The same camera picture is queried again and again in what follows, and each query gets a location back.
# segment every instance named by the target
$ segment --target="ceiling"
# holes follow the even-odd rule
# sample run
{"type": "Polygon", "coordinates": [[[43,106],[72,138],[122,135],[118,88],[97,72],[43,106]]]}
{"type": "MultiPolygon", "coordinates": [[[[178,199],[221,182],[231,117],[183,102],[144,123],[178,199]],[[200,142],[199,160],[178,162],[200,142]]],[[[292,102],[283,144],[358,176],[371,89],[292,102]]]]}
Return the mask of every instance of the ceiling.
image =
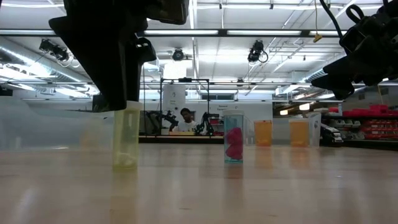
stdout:
{"type": "MultiPolygon", "coordinates": [[[[341,29],[346,30],[354,23],[345,13],[339,12],[347,4],[355,3],[360,7],[381,6],[381,0],[330,0],[332,13],[337,17],[341,29]]],[[[0,29],[49,29],[48,20],[65,15],[63,7],[25,8],[27,5],[62,4],[63,1],[51,0],[3,0],[3,4],[17,4],[20,7],[2,6],[0,11],[0,29]]],[[[314,9],[302,10],[305,6],[313,6],[313,0],[274,0],[276,6],[300,6],[295,9],[264,9],[270,1],[264,0],[222,0],[224,7],[218,8],[219,0],[193,0],[193,13],[182,26],[163,24],[159,21],[149,21],[149,29],[335,29],[330,18],[321,6],[318,13],[314,9]],[[253,4],[263,6],[253,9],[253,4]]],[[[377,9],[365,9],[365,15],[371,15],[377,9]]],[[[40,37],[7,37],[8,40],[32,52],[41,54],[39,50],[40,37]]],[[[193,40],[191,37],[149,37],[155,47],[161,65],[170,62],[168,52],[182,48],[185,54],[193,55],[193,40]]],[[[60,38],[51,40],[64,45],[60,38]]],[[[337,38],[323,38],[313,43],[312,38],[258,38],[258,37],[196,37],[198,46],[198,78],[209,78],[214,81],[236,81],[244,78],[247,82],[299,82],[335,57],[343,53],[337,38]],[[249,48],[255,40],[262,40],[269,54],[269,60],[252,68],[247,61],[249,48]]],[[[49,60],[56,62],[50,55],[49,60]]],[[[66,69],[88,77],[75,60],[64,64],[66,69]]],[[[192,63],[187,62],[188,76],[193,77],[192,63]]],[[[158,79],[158,72],[148,72],[158,79]]],[[[259,89],[275,88],[259,86],[259,89]]]]}

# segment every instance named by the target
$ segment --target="table surface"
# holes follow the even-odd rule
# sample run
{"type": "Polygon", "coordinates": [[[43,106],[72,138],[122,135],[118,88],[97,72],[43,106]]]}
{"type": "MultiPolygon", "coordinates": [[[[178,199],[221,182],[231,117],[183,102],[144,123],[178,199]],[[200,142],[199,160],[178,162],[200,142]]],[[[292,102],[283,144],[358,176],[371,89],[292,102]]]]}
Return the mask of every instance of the table surface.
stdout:
{"type": "Polygon", "coordinates": [[[398,223],[398,153],[141,144],[113,172],[109,150],[0,152],[0,223],[398,223]]]}

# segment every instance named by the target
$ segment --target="man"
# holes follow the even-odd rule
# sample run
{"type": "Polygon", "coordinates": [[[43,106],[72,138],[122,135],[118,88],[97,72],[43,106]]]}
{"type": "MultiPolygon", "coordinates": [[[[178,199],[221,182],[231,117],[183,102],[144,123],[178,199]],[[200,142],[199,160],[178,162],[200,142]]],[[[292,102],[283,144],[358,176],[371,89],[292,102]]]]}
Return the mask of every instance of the man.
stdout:
{"type": "Polygon", "coordinates": [[[178,122],[178,126],[173,128],[173,131],[193,131],[198,125],[192,120],[191,111],[188,108],[182,108],[180,112],[184,122],[178,122]]]}

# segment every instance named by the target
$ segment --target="person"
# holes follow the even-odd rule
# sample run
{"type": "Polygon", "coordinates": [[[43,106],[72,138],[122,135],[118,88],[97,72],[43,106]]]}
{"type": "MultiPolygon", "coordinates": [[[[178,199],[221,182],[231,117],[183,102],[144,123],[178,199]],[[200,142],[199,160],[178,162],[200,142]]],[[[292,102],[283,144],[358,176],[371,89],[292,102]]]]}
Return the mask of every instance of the person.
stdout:
{"type": "Polygon", "coordinates": [[[184,122],[178,122],[178,126],[173,128],[173,131],[193,131],[198,125],[192,120],[191,111],[188,108],[182,108],[180,112],[184,122]]]}

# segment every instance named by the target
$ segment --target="orange container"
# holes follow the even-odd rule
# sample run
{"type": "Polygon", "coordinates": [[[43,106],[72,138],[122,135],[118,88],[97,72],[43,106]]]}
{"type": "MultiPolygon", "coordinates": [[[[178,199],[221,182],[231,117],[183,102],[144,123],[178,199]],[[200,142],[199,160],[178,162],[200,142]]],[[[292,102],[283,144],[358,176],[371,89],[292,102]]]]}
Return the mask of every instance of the orange container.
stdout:
{"type": "Polygon", "coordinates": [[[291,119],[290,126],[290,145],[292,147],[308,147],[309,125],[307,119],[291,119]]]}
{"type": "Polygon", "coordinates": [[[272,121],[255,121],[254,134],[256,138],[256,146],[271,146],[272,121]]]}

